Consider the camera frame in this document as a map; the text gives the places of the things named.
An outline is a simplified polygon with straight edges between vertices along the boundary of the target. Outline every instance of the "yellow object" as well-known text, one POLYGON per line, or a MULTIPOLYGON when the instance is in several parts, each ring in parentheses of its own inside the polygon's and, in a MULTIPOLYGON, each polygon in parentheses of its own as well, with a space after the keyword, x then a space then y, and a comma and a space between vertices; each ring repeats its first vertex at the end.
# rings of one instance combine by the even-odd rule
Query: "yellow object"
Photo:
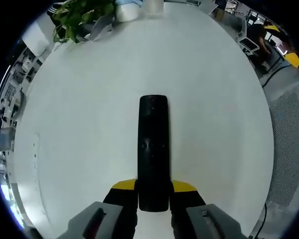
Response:
POLYGON ((136 179, 118 182, 112 189, 134 190, 136 179))
POLYGON ((197 191, 195 187, 191 186, 188 183, 172 180, 174 192, 191 192, 191 191, 197 191))
POLYGON ((299 57, 297 56, 297 54, 295 54, 294 52, 291 53, 287 53, 285 55, 285 59, 287 61, 289 61, 290 64, 292 64, 292 66, 298 68, 299 67, 299 57))
POLYGON ((276 26, 274 26, 274 25, 265 26, 265 29, 271 29, 271 30, 276 30, 276 31, 280 32, 280 30, 276 26))

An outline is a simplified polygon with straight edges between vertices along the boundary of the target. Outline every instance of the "table surface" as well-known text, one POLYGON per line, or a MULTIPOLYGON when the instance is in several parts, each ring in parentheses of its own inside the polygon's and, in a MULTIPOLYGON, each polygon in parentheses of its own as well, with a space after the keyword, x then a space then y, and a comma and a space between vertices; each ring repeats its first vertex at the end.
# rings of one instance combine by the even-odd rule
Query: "table surface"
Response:
MULTIPOLYGON (((250 234, 273 169, 265 95, 225 30, 194 6, 165 3, 162 18, 63 44, 34 77, 14 166, 42 236, 60 235, 112 185, 136 178, 139 99, 148 94, 168 98, 172 179, 195 186, 250 234)), ((170 212, 138 217, 136 239, 173 238, 170 212)))

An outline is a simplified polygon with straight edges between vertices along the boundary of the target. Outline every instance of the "white container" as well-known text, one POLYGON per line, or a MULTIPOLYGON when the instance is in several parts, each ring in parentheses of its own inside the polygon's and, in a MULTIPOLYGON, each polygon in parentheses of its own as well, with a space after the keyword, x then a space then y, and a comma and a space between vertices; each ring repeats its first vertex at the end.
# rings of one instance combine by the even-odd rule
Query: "white container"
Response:
POLYGON ((140 6, 128 3, 116 7, 116 20, 119 22, 132 21, 140 15, 140 6))

